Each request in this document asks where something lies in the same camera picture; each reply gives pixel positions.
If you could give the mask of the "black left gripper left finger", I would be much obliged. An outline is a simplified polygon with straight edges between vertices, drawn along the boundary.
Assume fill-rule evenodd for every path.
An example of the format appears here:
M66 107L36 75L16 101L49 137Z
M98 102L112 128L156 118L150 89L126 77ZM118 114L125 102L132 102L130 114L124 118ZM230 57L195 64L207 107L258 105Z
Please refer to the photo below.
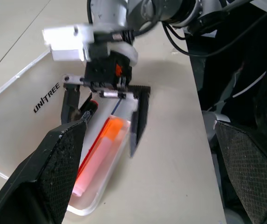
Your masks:
M60 224L75 184L86 122L49 131L0 190L0 224Z

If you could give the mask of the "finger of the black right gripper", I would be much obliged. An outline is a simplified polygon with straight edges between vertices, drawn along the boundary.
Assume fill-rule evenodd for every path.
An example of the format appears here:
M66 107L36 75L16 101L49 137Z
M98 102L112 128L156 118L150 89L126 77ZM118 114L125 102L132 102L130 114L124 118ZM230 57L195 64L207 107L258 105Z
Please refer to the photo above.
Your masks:
M133 98L138 100L137 109L131 116L130 157L133 157L147 125L151 87L132 85L128 90L133 93Z
M64 84L64 99L61 112L61 123L66 124L78 120L81 113L78 108L80 99L80 86Z

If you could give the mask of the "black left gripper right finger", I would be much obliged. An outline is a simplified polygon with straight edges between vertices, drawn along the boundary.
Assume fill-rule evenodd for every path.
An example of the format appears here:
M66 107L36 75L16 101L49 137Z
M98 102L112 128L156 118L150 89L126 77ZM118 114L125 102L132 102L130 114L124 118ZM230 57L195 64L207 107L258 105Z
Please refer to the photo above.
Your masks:
M267 136L218 120L214 130L230 182L253 224L267 224Z

